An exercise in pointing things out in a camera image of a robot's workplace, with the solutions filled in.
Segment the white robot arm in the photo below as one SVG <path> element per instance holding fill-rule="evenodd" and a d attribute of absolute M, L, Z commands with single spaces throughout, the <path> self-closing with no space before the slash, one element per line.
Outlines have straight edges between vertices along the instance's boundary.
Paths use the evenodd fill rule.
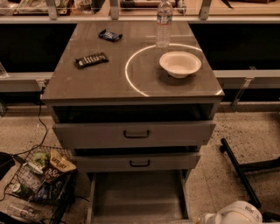
<path fill-rule="evenodd" d="M 217 213 L 203 214 L 194 224 L 263 224 L 263 217 L 255 206 L 238 200 Z"/>

